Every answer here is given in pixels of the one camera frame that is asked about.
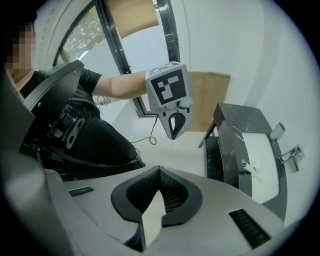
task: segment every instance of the beige roller shade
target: beige roller shade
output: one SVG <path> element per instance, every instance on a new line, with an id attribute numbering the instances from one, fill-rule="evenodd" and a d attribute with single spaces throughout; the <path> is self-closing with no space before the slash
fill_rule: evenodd
<path id="1" fill-rule="evenodd" d="M 121 38 L 159 25 L 152 0 L 108 0 Z"/>
<path id="2" fill-rule="evenodd" d="M 218 103 L 223 103 L 231 75 L 215 72 L 189 72 L 194 97 L 189 132 L 206 132 L 214 120 Z"/>

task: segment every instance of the neck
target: neck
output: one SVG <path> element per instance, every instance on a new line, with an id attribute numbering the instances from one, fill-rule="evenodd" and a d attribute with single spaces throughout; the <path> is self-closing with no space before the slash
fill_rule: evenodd
<path id="1" fill-rule="evenodd" d="M 26 84 L 27 82 L 31 79 L 32 75 L 34 74 L 34 70 L 33 69 L 29 69 L 29 70 L 11 70 L 10 74 L 13 78 L 13 81 L 17 87 L 17 89 L 20 91 Z"/>

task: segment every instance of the window frame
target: window frame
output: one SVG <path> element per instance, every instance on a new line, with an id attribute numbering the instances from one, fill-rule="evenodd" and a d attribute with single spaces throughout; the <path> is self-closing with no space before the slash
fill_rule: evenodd
<path id="1" fill-rule="evenodd" d="M 166 44 L 168 50 L 169 61 L 180 61 L 180 53 L 179 53 L 179 44 L 178 44 L 178 35 L 176 30 L 175 18 L 173 16 L 172 6 L 170 0 L 157 0 L 162 8 L 162 11 L 159 11 L 161 20 L 166 19 L 166 22 L 162 22 L 163 32 L 165 35 L 172 34 L 174 38 L 174 43 L 172 43 L 173 38 L 167 38 L 166 36 Z M 86 7 L 78 14 L 75 20 L 72 22 L 71 26 L 65 33 L 58 49 L 55 54 L 53 60 L 53 66 L 57 65 L 57 60 L 59 55 L 63 59 L 64 62 L 68 62 L 68 58 L 64 53 L 63 46 L 66 43 L 68 37 L 76 27 L 76 25 L 81 21 L 83 16 L 92 8 L 95 7 L 98 17 L 100 19 L 100 24 L 105 36 L 105 39 L 109 45 L 111 50 L 113 59 L 118 67 L 120 74 L 131 74 L 130 66 L 126 59 L 125 53 L 123 51 L 123 47 L 121 45 L 121 39 L 118 36 L 118 32 L 116 30 L 116 26 L 114 23 L 114 19 L 112 17 L 108 0 L 93 0 L 86 5 Z M 156 114 L 152 111 L 146 110 L 145 104 L 142 98 L 136 97 L 132 99 L 137 115 L 142 117 L 155 117 Z"/>

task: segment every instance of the black pants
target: black pants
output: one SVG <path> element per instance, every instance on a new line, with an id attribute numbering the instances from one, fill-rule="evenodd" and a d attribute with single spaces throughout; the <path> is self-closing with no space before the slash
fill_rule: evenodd
<path id="1" fill-rule="evenodd" d="M 122 165 L 137 158 L 135 147 L 109 123 L 97 117 L 85 120 L 71 149 L 65 154 L 91 163 Z M 91 179 L 129 172 L 146 166 L 142 160 L 119 167 L 98 167 L 64 160 L 68 176 Z"/>

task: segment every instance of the man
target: man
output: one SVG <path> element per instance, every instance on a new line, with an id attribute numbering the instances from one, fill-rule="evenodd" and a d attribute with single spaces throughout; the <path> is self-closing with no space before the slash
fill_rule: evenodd
<path id="1" fill-rule="evenodd" d="M 18 23 L 19 35 L 13 38 L 13 47 L 7 54 L 7 70 L 21 95 L 26 98 L 44 79 L 41 72 L 32 68 L 32 53 L 36 44 L 34 21 L 37 15 L 28 15 L 23 23 Z M 81 73 L 74 98 L 94 102 L 92 95 L 106 96 L 116 99 L 132 99 L 147 92 L 145 83 L 146 71 L 108 77 L 88 69 Z M 100 112 L 92 104 L 79 101 L 68 103 L 80 117 L 86 118 L 78 137 L 71 149 L 65 154 L 82 161 L 108 164 L 119 167 L 95 167 L 74 163 L 69 160 L 52 160 L 51 154 L 41 150 L 41 160 L 45 168 L 64 169 L 65 173 L 74 178 L 87 179 L 103 177 L 127 172 L 144 167 L 145 164 L 136 160 L 135 147 L 119 134 L 110 124 L 100 119 Z"/>

